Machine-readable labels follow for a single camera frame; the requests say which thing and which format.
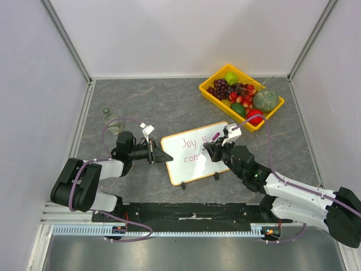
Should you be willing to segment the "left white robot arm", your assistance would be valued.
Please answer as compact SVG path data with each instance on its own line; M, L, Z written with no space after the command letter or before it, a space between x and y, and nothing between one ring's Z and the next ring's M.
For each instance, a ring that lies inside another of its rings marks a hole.
M137 160L156 164L173 161L173 157L159 148L152 138L137 144L132 132L122 132L110 158L68 159L51 190L50 200L71 211L101 209L106 218L118 222L123 218L124 209L117 204L116 196L98 192L99 181L126 176Z

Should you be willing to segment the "pink capped whiteboard marker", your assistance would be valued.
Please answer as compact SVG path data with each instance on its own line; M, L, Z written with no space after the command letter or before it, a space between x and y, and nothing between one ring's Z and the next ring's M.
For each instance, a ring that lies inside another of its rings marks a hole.
M212 139L209 141L209 143L214 142L219 136L220 136L220 132L216 132L216 134L212 137ZM206 148L203 147L203 148L201 149L200 153L202 153L202 152L205 151L205 150L206 150Z

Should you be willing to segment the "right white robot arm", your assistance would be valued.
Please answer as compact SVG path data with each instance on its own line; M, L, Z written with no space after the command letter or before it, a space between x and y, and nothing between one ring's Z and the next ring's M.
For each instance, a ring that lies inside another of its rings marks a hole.
M360 199L350 189L333 191L291 180L256 162L246 146L220 141L203 146L213 162L221 161L248 190L264 195L258 208L262 221L301 222L348 247L360 246Z

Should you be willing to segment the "orange framed whiteboard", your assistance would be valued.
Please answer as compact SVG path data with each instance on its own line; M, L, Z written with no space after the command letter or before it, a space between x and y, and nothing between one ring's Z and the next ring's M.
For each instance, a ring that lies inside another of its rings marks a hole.
M174 186L228 171L223 162L212 162L203 144L220 132L227 122L222 121L197 129L169 135L161 139L162 150L173 160L166 163L170 182Z

